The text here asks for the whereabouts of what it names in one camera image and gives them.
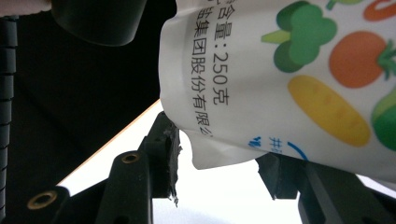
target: black fabric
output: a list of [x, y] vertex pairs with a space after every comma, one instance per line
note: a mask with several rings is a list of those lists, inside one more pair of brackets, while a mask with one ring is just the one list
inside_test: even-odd
[[56, 185], [159, 98], [160, 31], [175, 12], [175, 1], [148, 1], [134, 41], [116, 48], [70, 35], [50, 12], [20, 17], [8, 217], [19, 216], [31, 197]]

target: food packaging bag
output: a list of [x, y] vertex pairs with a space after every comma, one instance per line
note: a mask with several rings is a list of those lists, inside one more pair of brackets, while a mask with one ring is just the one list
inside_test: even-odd
[[274, 152], [396, 182], [396, 2], [180, 0], [164, 112], [198, 169]]

